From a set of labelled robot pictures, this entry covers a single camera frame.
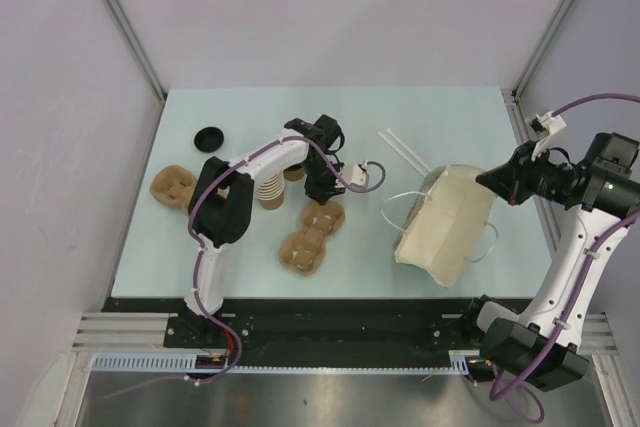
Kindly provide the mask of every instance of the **white rope handle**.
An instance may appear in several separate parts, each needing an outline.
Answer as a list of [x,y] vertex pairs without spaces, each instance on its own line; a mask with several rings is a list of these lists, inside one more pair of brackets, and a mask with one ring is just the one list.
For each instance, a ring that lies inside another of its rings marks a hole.
[[417,190],[412,190],[410,192],[403,192],[402,194],[398,194],[398,195],[394,195],[393,197],[389,197],[387,200],[382,202],[382,206],[380,207],[380,213],[382,214],[382,217],[384,218],[384,220],[386,220],[389,225],[391,225],[392,227],[395,227],[397,230],[399,230],[402,233],[404,233],[404,229],[402,227],[398,227],[396,224],[394,224],[393,222],[391,222],[389,220],[389,217],[387,217],[387,214],[384,213],[384,206],[387,205],[387,202],[389,202],[391,200],[396,200],[396,199],[399,199],[401,197],[406,197],[407,195],[422,195],[422,196],[426,197],[427,200],[431,200],[431,197],[428,196],[427,194],[425,194],[424,192],[418,192]]
[[467,259],[467,262],[470,262],[472,264],[477,264],[482,259],[484,259],[487,255],[489,255],[491,252],[493,252],[493,249],[495,249],[496,245],[498,244],[498,239],[500,238],[500,234],[498,233],[498,229],[496,228],[495,225],[493,225],[491,222],[485,222],[484,225],[489,226],[489,227],[491,227],[493,229],[493,232],[496,234],[496,238],[493,241],[493,245],[491,245],[491,247],[489,247],[489,250],[487,250],[480,257],[478,257],[477,259]]

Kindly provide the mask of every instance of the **white wall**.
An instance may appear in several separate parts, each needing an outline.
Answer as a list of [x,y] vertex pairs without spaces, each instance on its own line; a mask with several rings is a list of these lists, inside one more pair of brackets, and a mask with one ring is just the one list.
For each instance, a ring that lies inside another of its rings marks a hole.
[[[640,95],[640,0],[579,0],[523,97],[526,113],[559,107],[600,92]],[[565,114],[560,144],[575,159],[597,132],[640,140],[640,105],[621,101],[577,107]],[[640,164],[633,178],[640,181]],[[636,392],[640,393],[640,228],[612,257],[593,307],[604,310]]]
[[0,424],[105,289],[159,105],[100,0],[0,0]]
[[171,87],[512,87],[560,0],[121,0]]

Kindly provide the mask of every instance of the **white table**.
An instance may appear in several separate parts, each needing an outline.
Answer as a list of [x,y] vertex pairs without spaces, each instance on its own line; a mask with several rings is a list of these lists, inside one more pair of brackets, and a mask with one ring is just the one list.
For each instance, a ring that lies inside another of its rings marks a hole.
[[[391,128],[431,166],[465,163],[484,169],[505,162],[516,146],[502,94],[497,87],[378,87],[178,89],[169,94],[136,204],[112,297],[183,297],[190,286],[196,243],[187,218],[159,204],[149,193],[165,166],[181,165],[199,175],[209,157],[193,137],[209,125],[225,134],[221,159],[243,154],[274,138],[294,117],[314,122],[326,113],[338,120],[346,145],[343,162],[379,160],[385,184],[371,194],[336,197],[346,222],[327,244],[327,256],[310,277],[283,268],[282,241],[297,230],[307,204],[303,181],[288,183],[284,205],[266,211],[253,205],[251,226],[234,246],[224,281],[225,297],[257,298],[434,298],[531,297],[550,263],[533,201],[509,207],[494,204],[490,221],[500,232],[494,251],[468,264],[451,290],[423,270],[396,264],[397,232],[384,222],[384,199],[416,190],[422,177],[384,143],[378,131]],[[371,169],[372,182],[377,172]],[[387,212],[402,223],[412,199],[389,203]],[[492,241],[488,231],[477,246]]]

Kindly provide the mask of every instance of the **stack of paper cups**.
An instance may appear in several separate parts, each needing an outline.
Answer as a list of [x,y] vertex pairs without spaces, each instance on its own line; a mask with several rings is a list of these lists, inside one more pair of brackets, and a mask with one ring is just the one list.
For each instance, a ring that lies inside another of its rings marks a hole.
[[256,190],[256,199],[267,210],[275,210],[284,202],[284,176],[274,175]]

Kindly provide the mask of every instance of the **cable clip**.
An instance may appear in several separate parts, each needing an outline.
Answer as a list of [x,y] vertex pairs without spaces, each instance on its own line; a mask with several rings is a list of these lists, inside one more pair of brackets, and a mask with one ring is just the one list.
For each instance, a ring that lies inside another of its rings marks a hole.
[[600,258],[600,253],[596,252],[595,250],[584,249],[584,255],[590,255],[595,260],[598,260]]
[[553,319],[553,323],[555,325],[559,325],[563,330],[571,330],[571,325],[567,324],[564,320],[560,320],[558,318]]

